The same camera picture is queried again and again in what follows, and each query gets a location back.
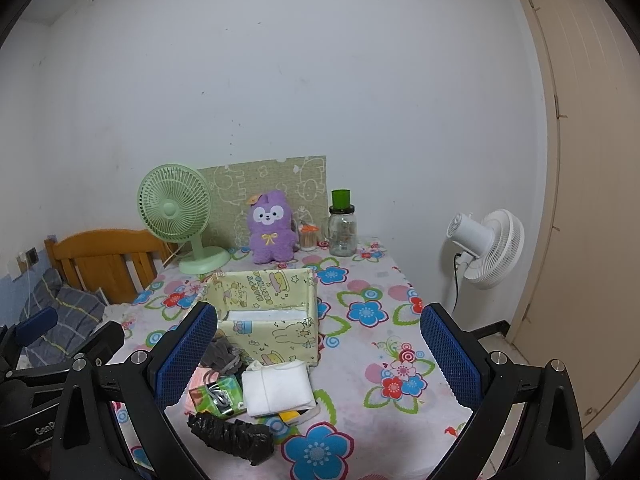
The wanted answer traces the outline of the pink paper packet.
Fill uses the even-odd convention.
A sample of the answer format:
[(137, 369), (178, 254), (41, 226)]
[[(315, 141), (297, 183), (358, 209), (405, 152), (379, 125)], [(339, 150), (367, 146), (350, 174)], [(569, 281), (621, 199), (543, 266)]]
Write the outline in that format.
[(196, 413), (198, 407), (209, 398), (208, 386), (213, 385), (219, 377), (216, 370), (198, 366), (186, 387), (186, 400), (184, 409), (187, 413)]

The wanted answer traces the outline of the green tissue pack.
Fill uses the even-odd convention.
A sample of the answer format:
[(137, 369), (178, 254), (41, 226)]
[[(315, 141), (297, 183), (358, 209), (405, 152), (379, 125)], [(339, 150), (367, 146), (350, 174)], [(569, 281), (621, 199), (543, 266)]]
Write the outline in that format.
[(246, 412), (243, 391), (235, 376), (221, 377), (216, 382), (191, 388), (193, 411), (229, 419)]

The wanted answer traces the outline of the grey sock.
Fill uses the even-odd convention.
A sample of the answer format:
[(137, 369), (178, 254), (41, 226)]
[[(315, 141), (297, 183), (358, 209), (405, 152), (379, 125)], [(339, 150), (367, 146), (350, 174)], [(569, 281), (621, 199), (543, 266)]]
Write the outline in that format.
[(216, 336), (205, 349), (200, 364), (220, 376), (231, 376), (244, 372), (250, 365), (250, 357), (226, 336)]

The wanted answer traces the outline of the black plastic bag roll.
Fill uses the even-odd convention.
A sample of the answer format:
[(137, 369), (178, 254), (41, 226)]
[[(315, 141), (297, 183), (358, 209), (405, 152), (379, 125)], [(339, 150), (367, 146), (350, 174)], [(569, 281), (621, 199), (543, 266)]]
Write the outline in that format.
[(258, 466), (274, 453), (273, 434), (268, 426), (244, 420), (228, 422), (209, 412), (190, 414), (188, 426), (209, 448), (248, 460)]

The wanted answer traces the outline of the white cloth bundle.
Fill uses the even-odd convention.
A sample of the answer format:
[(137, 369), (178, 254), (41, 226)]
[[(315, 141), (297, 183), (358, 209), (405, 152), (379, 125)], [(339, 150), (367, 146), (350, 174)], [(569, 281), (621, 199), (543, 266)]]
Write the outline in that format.
[(310, 410), (316, 405), (303, 361), (248, 368), (241, 378), (244, 406), (252, 417)]

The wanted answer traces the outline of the yellow cartoon tissue pack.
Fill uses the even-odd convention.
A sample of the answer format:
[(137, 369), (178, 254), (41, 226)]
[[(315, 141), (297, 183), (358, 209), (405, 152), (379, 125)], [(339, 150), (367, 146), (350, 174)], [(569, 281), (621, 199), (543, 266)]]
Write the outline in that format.
[(300, 408), (299, 410), (283, 411), (278, 414), (285, 426), (294, 427), (305, 422), (309, 422), (320, 414), (321, 408), (318, 403), (308, 408)]

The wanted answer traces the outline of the grey plaid bedding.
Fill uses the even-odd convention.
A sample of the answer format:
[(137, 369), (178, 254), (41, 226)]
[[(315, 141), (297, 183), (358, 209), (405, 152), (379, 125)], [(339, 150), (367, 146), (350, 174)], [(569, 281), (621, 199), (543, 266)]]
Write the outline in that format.
[(70, 358), (101, 323), (105, 310), (98, 295), (66, 284), (55, 269), (48, 269), (35, 284), (20, 321), (48, 307), (55, 310), (58, 322), (23, 351), (31, 367), (58, 364)]

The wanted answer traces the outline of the green desk fan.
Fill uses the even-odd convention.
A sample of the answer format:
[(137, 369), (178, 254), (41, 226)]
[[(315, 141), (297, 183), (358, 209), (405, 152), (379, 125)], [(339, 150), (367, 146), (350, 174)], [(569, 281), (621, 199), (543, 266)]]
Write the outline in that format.
[(137, 208), (154, 236), (166, 243), (190, 245), (191, 251), (179, 261), (182, 273), (209, 274), (230, 261), (224, 248), (203, 244), (212, 201), (198, 170), (179, 164), (153, 168), (139, 185)]

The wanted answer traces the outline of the white standing fan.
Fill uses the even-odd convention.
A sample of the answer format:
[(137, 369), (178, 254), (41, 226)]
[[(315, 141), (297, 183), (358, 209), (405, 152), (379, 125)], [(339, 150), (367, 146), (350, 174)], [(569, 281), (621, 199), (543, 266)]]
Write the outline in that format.
[(456, 214), (447, 228), (447, 238), (461, 249), (454, 264), (456, 285), (467, 280), (478, 289), (490, 289), (518, 263), (525, 233), (518, 217), (497, 209), (482, 221)]

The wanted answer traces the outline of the yellow cartoon storage box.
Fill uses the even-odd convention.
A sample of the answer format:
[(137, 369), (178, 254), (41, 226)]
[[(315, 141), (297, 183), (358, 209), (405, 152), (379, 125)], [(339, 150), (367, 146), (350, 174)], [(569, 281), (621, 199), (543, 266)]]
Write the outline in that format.
[(262, 365), (319, 361), (318, 281), (310, 269), (216, 272), (198, 300), (217, 313), (217, 330)]

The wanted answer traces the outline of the purple plush toy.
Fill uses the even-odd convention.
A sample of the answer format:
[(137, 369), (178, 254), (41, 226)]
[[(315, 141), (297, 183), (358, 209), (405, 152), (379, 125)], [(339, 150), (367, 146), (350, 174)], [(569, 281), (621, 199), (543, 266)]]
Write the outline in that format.
[(250, 250), (255, 264), (288, 262), (294, 258), (297, 234), (285, 192), (273, 190), (254, 196), (247, 213)]

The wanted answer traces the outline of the small jar orange lid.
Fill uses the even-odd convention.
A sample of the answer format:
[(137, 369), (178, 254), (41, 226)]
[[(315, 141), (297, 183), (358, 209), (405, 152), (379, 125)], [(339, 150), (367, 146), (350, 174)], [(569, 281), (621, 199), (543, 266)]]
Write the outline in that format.
[(301, 223), (298, 226), (299, 248), (305, 252), (310, 252), (317, 247), (320, 228), (311, 223)]

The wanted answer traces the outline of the glass jar green lid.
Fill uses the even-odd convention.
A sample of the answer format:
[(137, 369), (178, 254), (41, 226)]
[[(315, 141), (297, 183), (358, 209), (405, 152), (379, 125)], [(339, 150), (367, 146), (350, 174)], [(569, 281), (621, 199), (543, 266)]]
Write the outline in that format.
[(329, 206), (329, 251), (334, 256), (350, 257), (357, 251), (357, 220), (352, 196), (347, 188), (333, 190)]

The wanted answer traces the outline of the beige door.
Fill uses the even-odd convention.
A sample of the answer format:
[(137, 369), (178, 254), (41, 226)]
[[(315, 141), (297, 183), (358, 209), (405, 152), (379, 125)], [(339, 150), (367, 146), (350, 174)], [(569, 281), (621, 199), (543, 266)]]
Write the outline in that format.
[(639, 53), (606, 0), (520, 0), (540, 66), (547, 170), (509, 337), (568, 369), (582, 430), (639, 378)]

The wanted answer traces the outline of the wall power socket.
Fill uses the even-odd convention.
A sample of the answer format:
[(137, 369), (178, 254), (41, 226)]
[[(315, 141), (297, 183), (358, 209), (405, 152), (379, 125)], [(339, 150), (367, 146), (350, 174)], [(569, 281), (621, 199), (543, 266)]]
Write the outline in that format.
[(26, 252), (20, 252), (16, 257), (16, 261), (21, 272), (27, 272), (39, 262), (39, 256), (36, 248), (33, 247), (26, 250)]

